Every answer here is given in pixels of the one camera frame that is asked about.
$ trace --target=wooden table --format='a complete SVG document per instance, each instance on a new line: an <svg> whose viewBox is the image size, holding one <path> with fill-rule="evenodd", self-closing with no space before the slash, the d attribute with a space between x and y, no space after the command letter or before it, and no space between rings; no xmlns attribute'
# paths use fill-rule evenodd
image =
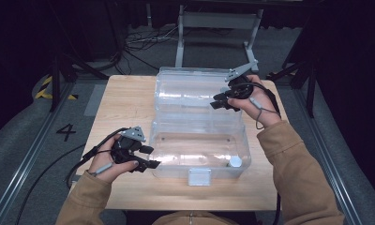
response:
<svg viewBox="0 0 375 225"><path fill-rule="evenodd" d="M281 116L286 119L275 85L269 81L263 81L263 84L277 96ZM142 126L148 139L155 116L155 86L155 76L111 76L84 153L119 128ZM127 172L114 181L107 208L171 211L275 210L277 192L272 178L273 167L256 138L260 130L255 128L254 120L244 112L243 117L251 165L239 178L213 179L209 187L190 187L186 179L157 178L151 169L145 172ZM83 174L90 163L82 165L77 174Z"/></svg>

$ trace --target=person's left hand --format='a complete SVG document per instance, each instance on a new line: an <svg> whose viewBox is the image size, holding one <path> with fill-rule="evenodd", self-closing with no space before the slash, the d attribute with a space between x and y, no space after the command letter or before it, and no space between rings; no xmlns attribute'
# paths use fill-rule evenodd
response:
<svg viewBox="0 0 375 225"><path fill-rule="evenodd" d="M97 155L92 160L91 166L88 169L89 173L94 173L97 169L105 166L106 164L113 163L111 153L107 150L111 150L115 141L120 137L120 134L112 136L107 142L105 142L98 150ZM121 164L113 164L111 168L97 175L98 179L112 183L115 178L120 174L132 171L138 166L138 161L128 161Z"/></svg>

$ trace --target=metal stand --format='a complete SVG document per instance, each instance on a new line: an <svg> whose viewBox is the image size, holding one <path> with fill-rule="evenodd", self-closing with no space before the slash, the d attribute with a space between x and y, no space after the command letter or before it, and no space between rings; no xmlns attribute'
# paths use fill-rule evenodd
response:
<svg viewBox="0 0 375 225"><path fill-rule="evenodd" d="M313 115L313 100L314 91L316 86L316 68L315 63L310 60L307 62L296 63L290 67L286 67L278 73L270 73L267 76L267 80L272 82L296 71L295 76L290 81L290 86L292 89L301 89L305 81L308 79L307 83L307 113L311 118Z"/></svg>
<svg viewBox="0 0 375 225"><path fill-rule="evenodd" d="M251 37L245 41L247 59L253 63L251 71L258 72L258 60L255 59L252 46L257 36L258 27L261 23L263 9L258 10L257 14L231 14L231 13L209 13L209 12L187 12L184 6L179 8L178 19L178 47L176 50L175 67L181 68L184 57L184 27L215 27L231 29L250 29Z"/></svg>
<svg viewBox="0 0 375 225"><path fill-rule="evenodd" d="M58 53L52 61L52 106L50 112L53 112L60 102L60 75L62 74L67 83L76 82L78 76L72 67L75 64L83 70L95 75L102 80L108 80L109 76L99 72L98 70L90 67L83 61L65 53Z"/></svg>

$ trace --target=tan jacket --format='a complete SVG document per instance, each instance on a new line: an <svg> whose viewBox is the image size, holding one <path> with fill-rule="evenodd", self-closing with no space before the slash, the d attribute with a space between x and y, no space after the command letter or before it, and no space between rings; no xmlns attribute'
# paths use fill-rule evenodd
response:
<svg viewBox="0 0 375 225"><path fill-rule="evenodd" d="M258 139L274 166L274 182L281 196L285 224L343 224L334 192L322 168L287 122L279 122L258 134ZM104 210L112 185L87 172L66 199L56 224L103 224ZM234 224L225 218L196 212L193 224ZM179 212L158 219L155 224L189 224L191 216Z"/></svg>

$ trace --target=yellow tape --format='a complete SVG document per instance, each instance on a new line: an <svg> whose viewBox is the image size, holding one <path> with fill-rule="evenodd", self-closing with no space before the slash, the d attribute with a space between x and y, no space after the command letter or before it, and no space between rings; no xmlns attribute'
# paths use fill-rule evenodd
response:
<svg viewBox="0 0 375 225"><path fill-rule="evenodd" d="M48 99L53 99L53 95L51 94L46 94L45 93L45 90L47 89L48 85L50 84L50 82L53 80L53 76L51 75L48 75L47 79L45 79L45 81L43 82L43 84L41 85L41 87L39 88L35 98L48 98ZM70 99L70 100L77 100L79 98L79 95L70 95L68 96L67 99Z"/></svg>

